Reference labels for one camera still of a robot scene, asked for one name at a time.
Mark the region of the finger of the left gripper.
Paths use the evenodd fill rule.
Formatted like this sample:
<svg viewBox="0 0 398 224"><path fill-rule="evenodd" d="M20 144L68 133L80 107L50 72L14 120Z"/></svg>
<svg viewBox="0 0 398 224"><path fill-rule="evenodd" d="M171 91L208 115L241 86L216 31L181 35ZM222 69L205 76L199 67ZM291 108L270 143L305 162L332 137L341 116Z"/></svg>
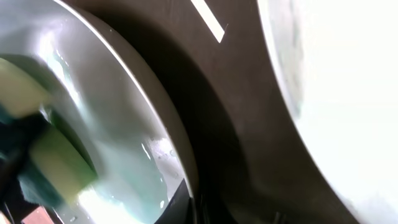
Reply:
<svg viewBox="0 0 398 224"><path fill-rule="evenodd" d="M47 121L33 114L1 124L1 198L18 180L25 199L42 199L49 183L29 153L48 128Z"/></svg>

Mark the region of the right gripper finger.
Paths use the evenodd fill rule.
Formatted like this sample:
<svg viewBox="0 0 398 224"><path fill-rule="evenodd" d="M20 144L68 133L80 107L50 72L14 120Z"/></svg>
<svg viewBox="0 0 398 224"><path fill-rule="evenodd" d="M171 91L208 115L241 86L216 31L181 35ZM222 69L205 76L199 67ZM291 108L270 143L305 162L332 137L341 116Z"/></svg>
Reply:
<svg viewBox="0 0 398 224"><path fill-rule="evenodd" d="M185 180L181 181L155 224L194 224L192 202Z"/></svg>

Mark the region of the green yellow sponge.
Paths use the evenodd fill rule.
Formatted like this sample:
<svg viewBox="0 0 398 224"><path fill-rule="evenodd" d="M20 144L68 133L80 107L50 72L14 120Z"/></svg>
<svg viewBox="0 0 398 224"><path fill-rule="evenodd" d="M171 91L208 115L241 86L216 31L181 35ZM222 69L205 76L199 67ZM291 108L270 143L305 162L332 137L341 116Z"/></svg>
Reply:
<svg viewBox="0 0 398 224"><path fill-rule="evenodd" d="M34 143L29 155L49 183L42 199L25 199L45 207L57 208L72 203L87 185L96 179L96 172L80 151L40 112L52 101L50 92L30 73L1 59L1 124L39 114L48 128Z"/></svg>

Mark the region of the white plate stained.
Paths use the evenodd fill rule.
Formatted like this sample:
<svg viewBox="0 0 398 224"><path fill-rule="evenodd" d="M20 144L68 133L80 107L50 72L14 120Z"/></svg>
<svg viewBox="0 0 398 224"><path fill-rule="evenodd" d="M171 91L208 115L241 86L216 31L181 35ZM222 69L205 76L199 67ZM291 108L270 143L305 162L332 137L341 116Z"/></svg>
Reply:
<svg viewBox="0 0 398 224"><path fill-rule="evenodd" d="M2 223L155 223L182 180L198 222L187 134L155 73L112 27L63 1L2 1L1 59L50 92L40 112L96 172L72 203L30 203L15 180Z"/></svg>

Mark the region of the white plate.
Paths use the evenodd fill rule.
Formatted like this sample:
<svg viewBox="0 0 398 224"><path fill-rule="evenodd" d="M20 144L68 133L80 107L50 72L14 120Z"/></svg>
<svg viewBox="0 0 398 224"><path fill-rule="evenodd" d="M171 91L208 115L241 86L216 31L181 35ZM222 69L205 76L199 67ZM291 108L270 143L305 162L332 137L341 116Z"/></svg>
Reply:
<svg viewBox="0 0 398 224"><path fill-rule="evenodd" d="M262 0L285 104L360 223L397 222L397 0Z"/></svg>

